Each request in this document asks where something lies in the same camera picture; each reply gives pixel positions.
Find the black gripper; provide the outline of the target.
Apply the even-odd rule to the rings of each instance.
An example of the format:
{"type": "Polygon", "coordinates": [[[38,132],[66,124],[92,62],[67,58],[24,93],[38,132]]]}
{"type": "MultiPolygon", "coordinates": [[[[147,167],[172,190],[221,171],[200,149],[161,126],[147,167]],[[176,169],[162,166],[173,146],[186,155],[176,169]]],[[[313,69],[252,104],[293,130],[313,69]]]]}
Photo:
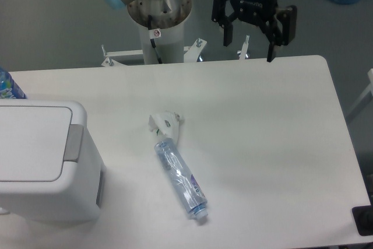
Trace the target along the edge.
{"type": "Polygon", "coordinates": [[[233,21],[256,25],[254,16],[259,18],[259,27],[269,41],[267,62],[276,58],[276,49],[287,46],[295,38],[298,9],[295,5],[277,7],[277,0],[230,0],[234,12],[226,15],[229,0],[213,0],[211,20],[223,29],[223,45],[233,40],[233,21]]]}

